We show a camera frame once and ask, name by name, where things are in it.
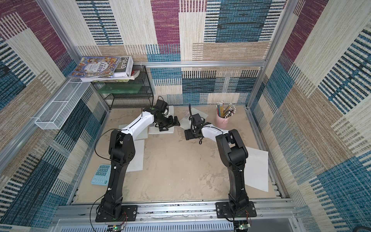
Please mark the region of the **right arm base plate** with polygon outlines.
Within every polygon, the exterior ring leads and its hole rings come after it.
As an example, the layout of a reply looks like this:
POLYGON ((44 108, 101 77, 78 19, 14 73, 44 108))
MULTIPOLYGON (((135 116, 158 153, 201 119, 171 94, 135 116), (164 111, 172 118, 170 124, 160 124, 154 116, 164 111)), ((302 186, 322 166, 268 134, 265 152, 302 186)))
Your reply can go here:
POLYGON ((247 216, 254 218, 257 216, 256 207, 254 202, 249 201, 246 206, 240 208, 233 208, 229 202, 216 202, 215 203, 217 218, 247 218, 247 216))

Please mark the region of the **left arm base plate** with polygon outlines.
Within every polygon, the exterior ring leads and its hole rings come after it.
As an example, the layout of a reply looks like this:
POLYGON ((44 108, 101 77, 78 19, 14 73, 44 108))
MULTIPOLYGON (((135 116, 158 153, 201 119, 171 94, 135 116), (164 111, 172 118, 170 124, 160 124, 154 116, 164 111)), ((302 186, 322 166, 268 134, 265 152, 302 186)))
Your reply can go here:
POLYGON ((132 222, 136 220, 137 208, 137 205, 117 206, 112 209, 98 206, 95 222, 132 222))

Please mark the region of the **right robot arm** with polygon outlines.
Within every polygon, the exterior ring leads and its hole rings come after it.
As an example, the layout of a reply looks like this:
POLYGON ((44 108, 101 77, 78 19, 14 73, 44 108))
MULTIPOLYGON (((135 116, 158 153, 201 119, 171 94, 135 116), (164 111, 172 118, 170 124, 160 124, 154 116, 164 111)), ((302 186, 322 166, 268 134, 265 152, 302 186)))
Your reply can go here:
POLYGON ((249 198, 245 190, 244 169, 248 151, 239 132, 235 129, 223 130, 208 123, 193 130, 185 130, 185 138, 187 140, 208 138, 216 142, 221 161, 228 169, 230 211, 236 214, 247 209, 249 198))

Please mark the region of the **torn white notebook page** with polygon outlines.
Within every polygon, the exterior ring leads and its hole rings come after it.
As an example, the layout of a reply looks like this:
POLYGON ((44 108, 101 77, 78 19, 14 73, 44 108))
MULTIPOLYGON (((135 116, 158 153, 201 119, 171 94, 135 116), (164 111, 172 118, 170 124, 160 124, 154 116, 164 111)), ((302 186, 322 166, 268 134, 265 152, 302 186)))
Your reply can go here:
POLYGON ((252 188, 269 191, 269 153, 267 151, 246 147, 248 158, 244 168, 245 184, 252 188))

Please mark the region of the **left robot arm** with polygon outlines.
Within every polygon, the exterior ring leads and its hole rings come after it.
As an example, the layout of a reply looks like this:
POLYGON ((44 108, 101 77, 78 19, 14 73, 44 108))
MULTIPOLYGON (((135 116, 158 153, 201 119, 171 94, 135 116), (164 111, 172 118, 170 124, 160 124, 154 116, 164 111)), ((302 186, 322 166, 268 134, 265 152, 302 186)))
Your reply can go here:
POLYGON ((111 129, 108 153, 111 173, 108 188, 97 207, 96 222, 119 221, 125 216, 122 210, 122 188, 129 163, 135 156, 134 139, 149 125, 155 124, 160 131, 179 126, 178 118, 169 114, 169 106, 158 101, 155 106, 146 107, 129 125, 122 129, 111 129))

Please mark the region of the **white spiral notebook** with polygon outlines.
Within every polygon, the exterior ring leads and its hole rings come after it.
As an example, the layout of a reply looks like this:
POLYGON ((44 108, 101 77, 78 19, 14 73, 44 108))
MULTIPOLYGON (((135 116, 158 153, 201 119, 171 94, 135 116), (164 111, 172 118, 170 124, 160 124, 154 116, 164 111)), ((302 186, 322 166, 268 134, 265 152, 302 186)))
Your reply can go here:
MULTIPOLYGON (((170 111, 169 111, 168 116, 174 116, 174 106, 173 105, 170 105, 169 106, 169 110, 170 111)), ((171 127, 168 130, 159 131, 159 128, 155 126, 155 123, 152 123, 149 126, 148 134, 150 134, 150 135, 154 135, 154 134, 169 134, 169 133, 174 133, 174 129, 175 129, 175 127, 171 127)))

